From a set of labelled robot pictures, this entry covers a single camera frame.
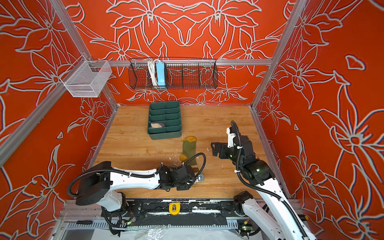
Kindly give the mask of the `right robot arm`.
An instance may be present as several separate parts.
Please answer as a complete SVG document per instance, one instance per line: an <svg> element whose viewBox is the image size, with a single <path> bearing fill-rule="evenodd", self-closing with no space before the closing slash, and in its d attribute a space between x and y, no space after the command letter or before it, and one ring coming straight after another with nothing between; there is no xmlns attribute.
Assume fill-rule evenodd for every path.
<svg viewBox="0 0 384 240"><path fill-rule="evenodd" d="M269 240L315 240L317 237L288 201L270 166L256 157L252 142L240 133L235 121L227 128L227 135L227 143L211 144L213 156L231 160L240 182L257 191L265 203L260 206L248 191L234 196L235 212L256 224L251 231L241 227L239 235L262 233Z"/></svg>

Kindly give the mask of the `green compartment tray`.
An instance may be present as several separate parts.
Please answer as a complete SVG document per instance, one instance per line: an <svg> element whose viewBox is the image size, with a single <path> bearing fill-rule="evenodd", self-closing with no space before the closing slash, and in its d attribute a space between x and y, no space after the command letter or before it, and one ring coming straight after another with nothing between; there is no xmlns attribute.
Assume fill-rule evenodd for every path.
<svg viewBox="0 0 384 240"><path fill-rule="evenodd" d="M151 123L163 122L165 128L152 129ZM147 133L152 140L173 139L182 136L180 102L168 101L149 105Z"/></svg>

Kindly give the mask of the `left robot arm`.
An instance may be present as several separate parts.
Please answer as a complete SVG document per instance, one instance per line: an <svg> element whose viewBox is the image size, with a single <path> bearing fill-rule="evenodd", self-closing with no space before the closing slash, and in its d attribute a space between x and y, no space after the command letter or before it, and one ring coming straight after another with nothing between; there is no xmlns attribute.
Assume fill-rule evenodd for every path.
<svg viewBox="0 0 384 240"><path fill-rule="evenodd" d="M135 217L122 190L189 190L202 173L202 170L195 173L189 164L197 157L203 158L203 165L207 163L206 155L197 153L181 166L160 164L147 171L122 170L112 167L110 161L104 161L75 177L68 185L67 194L78 206L99 205L110 232L120 236L122 230L119 227L128 223L124 216L130 213L131 220Z"/></svg>

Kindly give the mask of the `green striped sock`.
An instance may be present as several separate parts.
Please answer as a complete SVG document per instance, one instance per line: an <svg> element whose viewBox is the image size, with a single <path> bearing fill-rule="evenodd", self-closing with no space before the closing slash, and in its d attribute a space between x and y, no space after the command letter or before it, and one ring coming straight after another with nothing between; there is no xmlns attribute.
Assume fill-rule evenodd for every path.
<svg viewBox="0 0 384 240"><path fill-rule="evenodd" d="M180 156L182 163L186 162L196 154L197 139L194 136L188 136L183 141L183 152Z"/></svg>

